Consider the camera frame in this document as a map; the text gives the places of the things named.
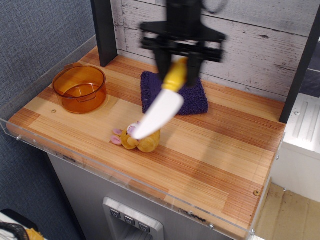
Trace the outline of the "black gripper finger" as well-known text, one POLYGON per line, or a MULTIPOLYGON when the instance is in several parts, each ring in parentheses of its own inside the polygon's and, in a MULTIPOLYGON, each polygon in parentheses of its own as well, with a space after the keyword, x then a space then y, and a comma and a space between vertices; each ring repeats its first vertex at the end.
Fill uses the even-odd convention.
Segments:
POLYGON ((201 54, 190 54, 187 60, 187 83, 188 88, 193 87, 199 77, 203 56, 201 54))
POLYGON ((159 71, 159 77, 161 80, 164 80, 172 64, 173 52, 171 50, 161 48, 157 48, 153 52, 159 71))

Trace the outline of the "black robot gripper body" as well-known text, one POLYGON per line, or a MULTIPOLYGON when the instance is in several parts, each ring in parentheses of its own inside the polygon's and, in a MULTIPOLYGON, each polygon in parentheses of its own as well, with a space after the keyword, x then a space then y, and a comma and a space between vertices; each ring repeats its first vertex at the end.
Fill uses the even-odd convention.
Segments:
POLYGON ((142 48, 151 50, 159 63, 172 55, 220 62, 226 35, 202 23, 202 0, 167 0, 166 20, 142 22, 142 48))

